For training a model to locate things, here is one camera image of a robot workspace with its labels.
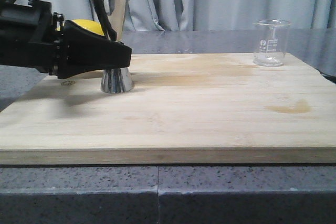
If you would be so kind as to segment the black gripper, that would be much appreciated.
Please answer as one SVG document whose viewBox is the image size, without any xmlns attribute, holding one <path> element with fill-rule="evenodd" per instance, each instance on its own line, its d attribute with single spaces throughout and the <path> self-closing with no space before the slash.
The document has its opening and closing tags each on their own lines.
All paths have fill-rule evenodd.
<svg viewBox="0 0 336 224">
<path fill-rule="evenodd" d="M 111 68 L 128 67 L 132 49 L 114 42 L 103 0 L 92 0 L 105 37 L 69 38 L 63 35 L 64 15 L 51 12 L 51 3 L 29 0 L 28 6 L 1 5 L 1 65 L 35 68 L 59 79 Z"/>
</svg>

